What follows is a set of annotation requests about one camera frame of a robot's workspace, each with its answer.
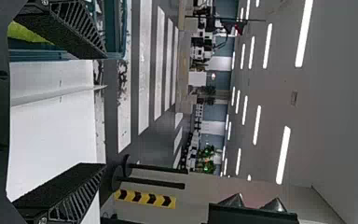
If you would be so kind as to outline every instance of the white ceiling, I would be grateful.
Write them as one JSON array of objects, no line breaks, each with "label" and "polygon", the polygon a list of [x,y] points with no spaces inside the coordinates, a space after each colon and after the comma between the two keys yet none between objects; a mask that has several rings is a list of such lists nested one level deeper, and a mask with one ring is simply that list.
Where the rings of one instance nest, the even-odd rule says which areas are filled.
[{"label": "white ceiling", "polygon": [[[235,174],[242,148],[240,177],[275,182],[283,128],[292,129],[283,184],[314,186],[347,223],[358,223],[358,1],[314,0],[304,66],[295,68],[304,0],[252,0],[252,23],[236,41],[232,85],[241,90],[240,112],[229,107],[231,141],[228,175]],[[241,0],[246,7],[246,0]],[[273,23],[268,69],[263,70],[267,26]],[[255,35],[254,66],[247,69]],[[240,70],[241,46],[246,58]],[[290,105],[298,91],[297,106]],[[249,96],[241,125],[243,96]],[[262,106],[257,146],[252,144],[257,106]]]}]

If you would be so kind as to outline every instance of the black grating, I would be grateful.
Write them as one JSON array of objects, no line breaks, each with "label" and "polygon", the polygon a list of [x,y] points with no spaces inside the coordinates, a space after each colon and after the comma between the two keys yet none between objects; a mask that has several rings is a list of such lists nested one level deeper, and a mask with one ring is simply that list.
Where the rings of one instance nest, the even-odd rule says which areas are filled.
[{"label": "black grating", "polygon": [[99,190],[104,167],[103,164],[79,163],[13,204],[28,220],[46,214],[49,222],[78,224]]},{"label": "black grating", "polygon": [[38,13],[30,8],[34,4],[27,4],[15,21],[79,59],[107,58],[103,39],[83,2],[50,0],[49,7]]}]

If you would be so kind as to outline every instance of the fluorescent light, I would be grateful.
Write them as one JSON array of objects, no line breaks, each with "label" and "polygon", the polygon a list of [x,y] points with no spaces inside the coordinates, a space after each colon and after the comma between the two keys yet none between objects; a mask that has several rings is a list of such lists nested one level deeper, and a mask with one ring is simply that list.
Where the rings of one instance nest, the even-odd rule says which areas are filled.
[{"label": "fluorescent light", "polygon": [[279,158],[278,171],[277,171],[277,184],[281,185],[283,181],[284,165],[286,164],[287,148],[289,148],[291,129],[287,126],[284,127],[281,156]]},{"label": "fluorescent light", "polygon": [[245,103],[243,105],[242,125],[245,125],[247,110],[248,110],[248,96],[245,96]]},{"label": "fluorescent light", "polygon": [[271,45],[271,34],[272,34],[272,23],[268,25],[268,29],[267,29],[266,51],[264,51],[264,62],[263,62],[264,69],[267,69],[267,66],[269,65],[269,47]]},{"label": "fluorescent light", "polygon": [[308,30],[310,29],[310,15],[312,14],[313,0],[305,0],[303,20],[301,23],[300,38],[296,56],[296,67],[302,67],[305,47],[307,46]]},{"label": "fluorescent light", "polygon": [[248,0],[248,3],[246,4],[246,20],[249,20],[250,10],[251,10],[251,0]]},{"label": "fluorescent light", "polygon": [[246,50],[246,46],[245,44],[242,44],[241,70],[243,69],[243,63],[245,61],[245,50]]},{"label": "fluorescent light", "polygon": [[235,113],[238,114],[238,111],[240,109],[240,98],[241,98],[241,91],[238,91],[237,94],[237,106],[235,106]]},{"label": "fluorescent light", "polygon": [[227,137],[228,141],[229,141],[230,137],[231,137],[231,121],[228,124],[228,137]]},{"label": "fluorescent light", "polygon": [[241,16],[240,16],[241,21],[243,20],[243,7],[241,8]]},{"label": "fluorescent light", "polygon": [[228,115],[227,115],[227,118],[226,118],[226,131],[228,129]]},{"label": "fluorescent light", "polygon": [[224,171],[224,175],[227,174],[227,159],[225,160],[225,171]]},{"label": "fluorescent light", "polygon": [[235,101],[235,87],[232,88],[231,106],[234,106]]},{"label": "fluorescent light", "polygon": [[235,175],[240,174],[240,166],[241,166],[241,149],[238,149],[238,155],[237,155],[237,167],[235,168]]},{"label": "fluorescent light", "polygon": [[222,161],[225,159],[226,156],[226,147],[223,147],[223,157],[222,157]]},{"label": "fluorescent light", "polygon": [[255,116],[254,145],[257,145],[258,128],[260,127],[260,115],[261,115],[261,105],[257,107],[257,114]]},{"label": "fluorescent light", "polygon": [[252,69],[254,52],[255,52],[255,36],[252,37],[251,54],[249,56],[249,69]]},{"label": "fluorescent light", "polygon": [[234,70],[235,67],[235,51],[234,53],[232,53],[232,65],[231,65],[231,69]]}]

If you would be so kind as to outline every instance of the metal pipe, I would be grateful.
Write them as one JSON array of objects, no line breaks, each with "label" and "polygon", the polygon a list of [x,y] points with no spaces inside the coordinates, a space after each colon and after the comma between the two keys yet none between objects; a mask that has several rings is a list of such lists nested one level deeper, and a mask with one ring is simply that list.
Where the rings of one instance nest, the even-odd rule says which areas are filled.
[{"label": "metal pipe", "polygon": [[165,173],[173,173],[179,175],[188,175],[188,170],[177,170],[173,168],[159,167],[159,166],[151,166],[151,165],[141,165],[141,164],[129,164],[131,169],[139,169],[139,170],[150,170],[150,171],[159,171]]}]

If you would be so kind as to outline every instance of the gray floor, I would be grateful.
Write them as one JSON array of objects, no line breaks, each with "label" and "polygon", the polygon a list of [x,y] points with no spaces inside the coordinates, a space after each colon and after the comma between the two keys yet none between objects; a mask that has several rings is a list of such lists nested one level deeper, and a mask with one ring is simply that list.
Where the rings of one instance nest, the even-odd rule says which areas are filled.
[{"label": "gray floor", "polygon": [[[156,73],[156,42],[157,42],[157,12],[161,7],[166,16],[166,29],[168,18],[174,26],[178,22],[178,1],[154,0],[152,18],[152,46],[151,46],[151,76],[150,76],[150,113],[149,127],[138,135],[138,106],[139,106],[139,20],[140,20],[140,0],[132,0],[132,46],[131,46],[131,144],[120,154],[117,152],[117,61],[104,61],[103,84],[108,85],[104,90],[104,113],[105,113],[105,145],[106,161],[108,172],[106,179],[100,190],[101,204],[112,194],[110,190],[110,176],[113,169],[121,162],[124,155],[130,154],[133,162],[140,161],[142,164],[159,165],[172,167],[175,155],[173,155],[174,138],[183,127],[184,134],[182,141],[188,137],[190,130],[190,116],[184,115],[181,124],[174,129],[175,105],[168,111],[164,111],[164,100],[162,100],[162,116],[154,121],[154,102],[155,102],[155,73]],[[164,50],[163,80],[162,80],[162,99],[165,98],[165,71],[166,71],[166,49]]]}]

